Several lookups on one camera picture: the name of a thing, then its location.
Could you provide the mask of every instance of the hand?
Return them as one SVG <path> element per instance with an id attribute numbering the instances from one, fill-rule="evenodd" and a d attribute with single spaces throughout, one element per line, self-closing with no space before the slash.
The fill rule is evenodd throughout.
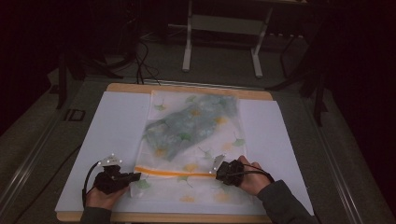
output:
<path id="1" fill-rule="evenodd" d="M 240 156 L 238 158 L 243 164 L 251 165 L 256 168 L 261 169 L 260 165 L 257 162 L 249 163 L 248 160 L 244 156 Z M 254 167 L 245 166 L 244 171 L 257 171 Z M 256 196 L 260 190 L 267 187 L 271 184 L 270 180 L 265 175 L 261 174 L 245 174 L 244 180 L 242 181 L 239 188 L 246 191 L 250 195 Z"/>
<path id="2" fill-rule="evenodd" d="M 93 188 L 87 194 L 86 206 L 88 207 L 99 207 L 105 208 L 107 210 L 112 210 L 114 204 L 119 200 L 119 198 L 129 189 L 129 186 L 120 189 L 117 192 L 105 194 L 97 188 Z"/>

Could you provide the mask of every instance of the sleeve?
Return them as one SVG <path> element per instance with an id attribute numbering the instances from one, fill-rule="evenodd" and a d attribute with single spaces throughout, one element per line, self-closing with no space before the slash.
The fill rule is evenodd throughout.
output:
<path id="1" fill-rule="evenodd" d="M 85 207 L 80 224 L 110 224 L 111 211 L 105 208 Z"/>
<path id="2" fill-rule="evenodd" d="M 268 185 L 257 197 L 262 201 L 268 217 L 275 223 L 318 223 L 292 195 L 283 180 Z"/>

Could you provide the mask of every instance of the wooden board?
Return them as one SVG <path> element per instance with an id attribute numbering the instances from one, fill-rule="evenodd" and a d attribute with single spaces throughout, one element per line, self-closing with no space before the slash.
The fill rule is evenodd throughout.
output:
<path id="1" fill-rule="evenodd" d="M 151 93 L 151 91 L 183 91 L 223 95 L 234 95 L 241 99 L 268 100 L 273 98 L 266 91 L 241 91 L 218 88 L 154 86 L 112 83 L 107 91 Z M 82 212 L 57 212 L 57 218 L 64 222 L 78 222 Z M 153 214 L 153 213 L 116 213 L 111 216 L 112 222 L 176 222 L 176 223 L 272 223 L 268 216 L 239 216 L 239 215 L 197 215 L 197 214 Z"/>
<path id="2" fill-rule="evenodd" d="M 112 83 L 108 85 L 107 91 L 135 92 L 135 93 L 151 93 L 151 91 L 184 91 L 184 92 L 200 92 L 221 95 L 234 95 L 240 99 L 250 100 L 273 100 L 271 93 L 268 91 L 241 91 L 219 88 L 203 88 L 203 87 L 181 87 L 181 86 L 153 86 L 153 85 L 135 85 Z"/>

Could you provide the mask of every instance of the table leg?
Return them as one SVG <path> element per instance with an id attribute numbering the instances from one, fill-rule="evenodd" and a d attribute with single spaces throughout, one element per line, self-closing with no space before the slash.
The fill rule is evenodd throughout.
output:
<path id="1" fill-rule="evenodd" d="M 272 11 L 273 9 L 270 7 L 265 17 L 265 21 L 262 23 L 262 29 L 259 34 L 259 40 L 257 42 L 256 48 L 251 49 L 251 58 L 253 60 L 254 73 L 258 78 L 262 77 L 262 66 L 260 65 L 259 51 L 262 47 L 262 41 L 264 40 L 265 32 L 267 30 L 268 22 L 271 18 Z"/>
<path id="2" fill-rule="evenodd" d="M 314 119 L 317 122 L 318 126 L 321 127 L 321 118 L 320 113 L 322 112 L 323 107 L 323 92 L 324 92 L 324 82 L 326 79 L 326 75 L 328 70 L 320 74 L 318 87 L 317 87 L 317 96 L 315 98 L 315 107 L 314 107 Z"/>
<path id="3" fill-rule="evenodd" d="M 189 1 L 189 16 L 187 18 L 187 43 L 186 49 L 184 50 L 184 60 L 183 60 L 183 72 L 190 71 L 190 60 L 191 60 L 191 16 L 192 16 L 192 0 Z"/>

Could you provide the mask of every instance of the white paper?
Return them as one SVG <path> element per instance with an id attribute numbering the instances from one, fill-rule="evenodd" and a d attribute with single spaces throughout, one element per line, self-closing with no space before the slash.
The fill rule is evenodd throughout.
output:
<path id="1" fill-rule="evenodd" d="M 132 172 L 149 112 L 149 94 L 105 92 L 75 165 L 55 208 L 57 212 L 82 211 L 81 190 L 91 166 L 114 153 L 123 160 L 121 171 Z M 247 159 L 258 162 L 275 180 L 283 179 L 294 196 L 313 215 L 311 202 L 292 150 L 279 107 L 273 101 L 240 100 L 240 116 L 247 139 Z M 92 172 L 89 186 L 97 173 Z M 251 205 L 205 205 L 141 202 L 124 195 L 115 212 L 264 215 L 259 200 Z"/>

